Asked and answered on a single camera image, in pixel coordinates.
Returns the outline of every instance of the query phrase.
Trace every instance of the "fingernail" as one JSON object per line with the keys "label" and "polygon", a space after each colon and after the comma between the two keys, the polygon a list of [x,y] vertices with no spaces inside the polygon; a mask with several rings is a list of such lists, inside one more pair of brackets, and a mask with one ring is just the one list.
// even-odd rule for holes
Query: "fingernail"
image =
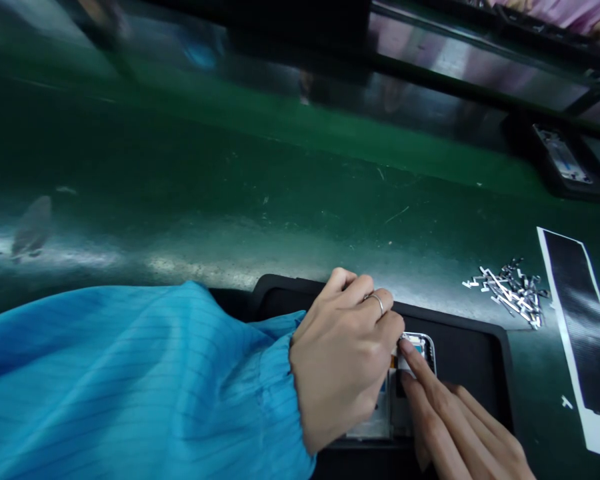
{"label": "fingernail", "polygon": [[404,352],[405,355],[408,355],[415,350],[415,347],[409,340],[402,339],[400,340],[400,350],[402,350],[402,352]]}

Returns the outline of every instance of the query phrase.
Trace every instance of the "silver ring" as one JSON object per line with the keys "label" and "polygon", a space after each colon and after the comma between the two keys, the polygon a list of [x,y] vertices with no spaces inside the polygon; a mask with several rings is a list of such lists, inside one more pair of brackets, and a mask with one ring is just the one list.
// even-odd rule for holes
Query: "silver ring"
{"label": "silver ring", "polygon": [[382,300],[380,300],[380,297],[378,297],[375,293],[372,293],[370,295],[365,295],[365,297],[362,299],[362,301],[368,299],[369,297],[373,297],[376,300],[378,300],[378,303],[380,304],[380,318],[382,318],[382,316],[385,314],[385,308],[382,305]]}

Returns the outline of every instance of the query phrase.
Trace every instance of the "striped fabric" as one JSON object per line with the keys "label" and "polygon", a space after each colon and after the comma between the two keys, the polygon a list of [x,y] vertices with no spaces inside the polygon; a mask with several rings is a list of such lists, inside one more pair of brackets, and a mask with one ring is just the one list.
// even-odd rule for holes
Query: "striped fabric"
{"label": "striped fabric", "polygon": [[0,479],[310,477],[289,366],[303,316],[245,324],[192,282],[0,315]]}

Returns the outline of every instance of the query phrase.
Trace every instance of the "pile of metal parts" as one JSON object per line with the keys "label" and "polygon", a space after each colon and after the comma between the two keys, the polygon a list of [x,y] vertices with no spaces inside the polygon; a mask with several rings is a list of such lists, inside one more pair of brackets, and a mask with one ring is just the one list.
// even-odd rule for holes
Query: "pile of metal parts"
{"label": "pile of metal parts", "polygon": [[518,313],[529,322],[534,330],[538,330],[543,324],[542,308],[540,308],[540,297],[550,298],[548,290],[538,290],[540,277],[537,275],[528,278],[519,268],[520,262],[524,260],[513,259],[505,265],[498,275],[491,270],[480,267],[482,275],[473,277],[470,281],[462,282],[466,288],[479,287],[481,292],[492,292],[491,300],[503,305],[508,312]]}

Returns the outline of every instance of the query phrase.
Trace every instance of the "green workbench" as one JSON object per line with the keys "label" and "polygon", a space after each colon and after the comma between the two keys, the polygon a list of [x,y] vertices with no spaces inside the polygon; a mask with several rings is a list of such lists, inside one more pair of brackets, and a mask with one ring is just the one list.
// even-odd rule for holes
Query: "green workbench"
{"label": "green workbench", "polygon": [[[369,273],[398,301],[521,329],[513,394],[533,471],[600,478],[562,407],[575,402],[553,311],[532,331],[461,284],[521,255],[546,277],[542,226],[586,244],[600,288],[600,205],[550,196],[510,155],[140,58],[130,83],[23,55],[42,48],[0,45],[0,312],[92,285],[249,291],[266,273]],[[52,235],[14,262],[42,195]]]}

